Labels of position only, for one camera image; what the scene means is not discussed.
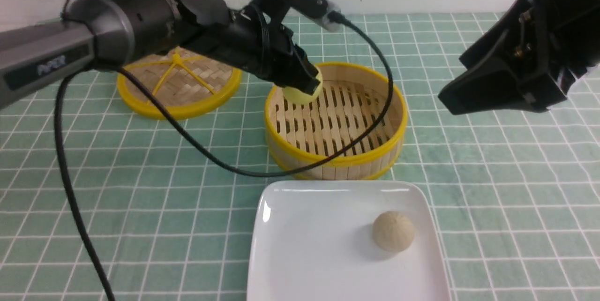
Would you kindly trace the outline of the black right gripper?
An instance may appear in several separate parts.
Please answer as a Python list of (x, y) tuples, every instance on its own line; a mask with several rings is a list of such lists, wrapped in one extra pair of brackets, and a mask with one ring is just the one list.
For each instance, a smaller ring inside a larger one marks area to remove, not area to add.
[(438, 95), (453, 115), (544, 113), (599, 64), (599, 0), (516, 0), (459, 61)]

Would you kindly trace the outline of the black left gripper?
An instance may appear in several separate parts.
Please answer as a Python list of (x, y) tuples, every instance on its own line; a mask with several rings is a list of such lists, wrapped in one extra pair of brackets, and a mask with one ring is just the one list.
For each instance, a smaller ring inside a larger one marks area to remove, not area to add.
[(318, 70), (293, 42), (293, 30), (271, 26), (258, 17), (258, 8), (243, 11), (193, 11), (180, 8), (182, 19), (195, 30), (180, 46), (281, 88), (313, 95), (321, 81)]

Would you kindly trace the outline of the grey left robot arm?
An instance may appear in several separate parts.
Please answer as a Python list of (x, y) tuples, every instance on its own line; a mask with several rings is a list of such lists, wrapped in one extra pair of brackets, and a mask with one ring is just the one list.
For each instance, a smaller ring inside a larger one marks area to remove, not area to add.
[(60, 21), (1, 34), (0, 104), (7, 107), (64, 77), (111, 70), (176, 47), (313, 93), (317, 70), (282, 24), (294, 9), (326, 27), (327, 0), (75, 0)]

